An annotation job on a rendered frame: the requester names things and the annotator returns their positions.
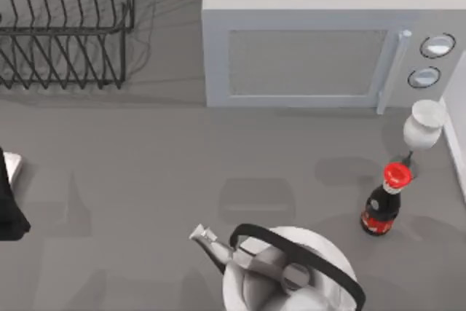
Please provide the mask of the small microwave knob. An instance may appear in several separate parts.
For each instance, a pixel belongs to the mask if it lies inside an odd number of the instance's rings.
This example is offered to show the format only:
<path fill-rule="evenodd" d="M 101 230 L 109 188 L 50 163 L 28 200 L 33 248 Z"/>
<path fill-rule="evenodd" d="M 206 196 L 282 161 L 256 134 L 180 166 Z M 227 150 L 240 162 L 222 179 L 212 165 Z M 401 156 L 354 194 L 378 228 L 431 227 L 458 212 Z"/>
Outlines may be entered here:
<path fill-rule="evenodd" d="M 425 89 L 435 85 L 441 78 L 441 71 L 433 66 L 412 71 L 407 82 L 414 89 Z"/>

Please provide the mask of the dark bottle with red cap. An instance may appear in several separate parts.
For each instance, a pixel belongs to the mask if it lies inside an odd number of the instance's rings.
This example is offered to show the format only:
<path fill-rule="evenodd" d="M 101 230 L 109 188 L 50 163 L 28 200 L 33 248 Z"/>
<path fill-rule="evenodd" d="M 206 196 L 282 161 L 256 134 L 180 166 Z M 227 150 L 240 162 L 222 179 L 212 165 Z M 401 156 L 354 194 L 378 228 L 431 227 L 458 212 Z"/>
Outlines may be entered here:
<path fill-rule="evenodd" d="M 367 198 L 360 214 L 360 225 L 369 235 L 387 234 L 400 212 L 401 191 L 412 181 L 411 169 L 402 162 L 388 163 L 382 174 L 382 184 Z"/>

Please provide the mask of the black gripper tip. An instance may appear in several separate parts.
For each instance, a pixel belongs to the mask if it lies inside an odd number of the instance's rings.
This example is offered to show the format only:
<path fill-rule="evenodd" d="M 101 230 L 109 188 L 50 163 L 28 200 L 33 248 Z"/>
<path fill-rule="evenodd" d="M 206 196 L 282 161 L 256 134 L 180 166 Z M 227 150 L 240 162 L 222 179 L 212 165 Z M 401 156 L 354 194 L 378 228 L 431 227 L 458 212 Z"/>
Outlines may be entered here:
<path fill-rule="evenodd" d="M 15 200 L 0 147 L 0 242 L 21 240 L 30 230 L 31 224 Z"/>

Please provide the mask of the large microwave knob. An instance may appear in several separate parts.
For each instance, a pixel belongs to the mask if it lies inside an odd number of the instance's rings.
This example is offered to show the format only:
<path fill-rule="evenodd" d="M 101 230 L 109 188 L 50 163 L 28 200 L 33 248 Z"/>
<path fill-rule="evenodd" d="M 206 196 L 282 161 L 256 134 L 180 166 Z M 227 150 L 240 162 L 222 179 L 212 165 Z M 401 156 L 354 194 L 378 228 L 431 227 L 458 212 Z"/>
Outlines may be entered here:
<path fill-rule="evenodd" d="M 428 59 L 442 58 L 456 46 L 456 39 L 451 34 L 439 34 L 427 37 L 420 45 L 419 51 Z"/>

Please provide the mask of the microwave door with window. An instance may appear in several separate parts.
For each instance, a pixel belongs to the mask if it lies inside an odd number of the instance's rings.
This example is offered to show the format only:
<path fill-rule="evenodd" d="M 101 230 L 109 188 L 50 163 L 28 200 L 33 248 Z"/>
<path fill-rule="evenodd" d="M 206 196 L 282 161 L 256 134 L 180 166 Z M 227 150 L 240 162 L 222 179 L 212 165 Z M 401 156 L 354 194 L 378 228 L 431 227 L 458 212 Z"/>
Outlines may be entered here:
<path fill-rule="evenodd" d="M 403 51 L 381 12 L 205 10 L 210 107 L 373 108 Z"/>

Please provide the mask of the white wine glass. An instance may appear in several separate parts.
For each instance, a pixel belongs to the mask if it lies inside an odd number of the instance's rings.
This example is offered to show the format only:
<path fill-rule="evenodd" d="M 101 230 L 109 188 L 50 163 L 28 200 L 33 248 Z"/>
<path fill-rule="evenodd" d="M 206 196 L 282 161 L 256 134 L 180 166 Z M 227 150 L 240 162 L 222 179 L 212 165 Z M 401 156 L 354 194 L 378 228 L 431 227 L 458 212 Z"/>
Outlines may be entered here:
<path fill-rule="evenodd" d="M 430 149 L 437 143 L 447 116 L 446 108 L 438 101 L 419 100 L 413 104 L 403 126 L 403 140 L 408 146 L 404 165 L 410 168 L 415 151 Z"/>

